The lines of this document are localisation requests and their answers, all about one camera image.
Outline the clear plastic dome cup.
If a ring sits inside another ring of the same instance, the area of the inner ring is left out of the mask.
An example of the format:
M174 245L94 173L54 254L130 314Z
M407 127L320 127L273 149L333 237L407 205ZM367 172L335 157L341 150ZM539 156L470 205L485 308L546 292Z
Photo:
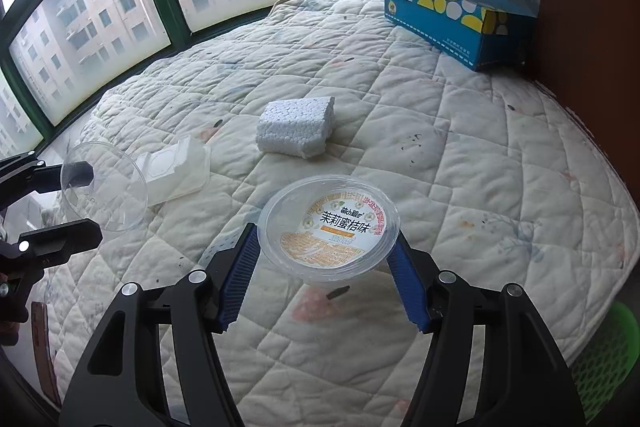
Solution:
M90 219L107 234L141 225L149 194L136 163L106 142L79 143L61 171L61 208L68 220Z

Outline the clear rectangular plastic box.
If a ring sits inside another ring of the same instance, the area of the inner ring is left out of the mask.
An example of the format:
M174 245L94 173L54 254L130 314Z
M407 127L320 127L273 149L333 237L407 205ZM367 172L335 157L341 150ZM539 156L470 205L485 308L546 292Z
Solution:
M155 153L143 153L136 165L154 206L200 191L209 180L210 150L201 141L184 136Z

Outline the white foam block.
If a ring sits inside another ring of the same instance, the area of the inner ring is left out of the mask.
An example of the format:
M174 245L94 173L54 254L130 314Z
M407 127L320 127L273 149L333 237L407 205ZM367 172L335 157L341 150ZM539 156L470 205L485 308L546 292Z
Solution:
M256 127L264 153L308 159L326 150L334 125L334 98L291 98L267 104Z

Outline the green plastic waste basket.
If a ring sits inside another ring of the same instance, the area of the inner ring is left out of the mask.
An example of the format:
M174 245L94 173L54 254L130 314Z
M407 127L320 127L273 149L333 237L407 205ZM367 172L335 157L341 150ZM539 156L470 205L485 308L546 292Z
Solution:
M570 367L586 424L623 386L639 358L639 324L631 309L614 301L587 347Z

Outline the white quilted mattress pad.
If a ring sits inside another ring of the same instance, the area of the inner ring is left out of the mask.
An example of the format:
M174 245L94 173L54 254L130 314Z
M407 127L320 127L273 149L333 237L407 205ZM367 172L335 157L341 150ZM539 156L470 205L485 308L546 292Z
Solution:
M320 96L334 98L322 154L259 150L268 103ZM60 390L123 283L176 283L307 176L373 184L410 245L442 268L477 286L521 284L567 360L639 259L636 205L561 106L512 72L472 72L433 49L386 20L383 0L280 3L108 90L80 135L130 156L184 136L209 147L206 185L39 287Z

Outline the brown wooden wardrobe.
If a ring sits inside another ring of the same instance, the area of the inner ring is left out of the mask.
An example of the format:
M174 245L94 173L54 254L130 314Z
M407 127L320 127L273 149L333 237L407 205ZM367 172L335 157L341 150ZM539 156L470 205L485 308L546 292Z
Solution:
M639 115L639 0L541 0L538 78L591 118Z

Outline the blue yellow tissue box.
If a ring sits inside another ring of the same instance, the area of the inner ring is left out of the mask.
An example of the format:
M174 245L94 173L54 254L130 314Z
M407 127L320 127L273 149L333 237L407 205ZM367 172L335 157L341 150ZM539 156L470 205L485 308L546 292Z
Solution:
M384 0L384 14L473 70L521 57L537 20L506 0Z

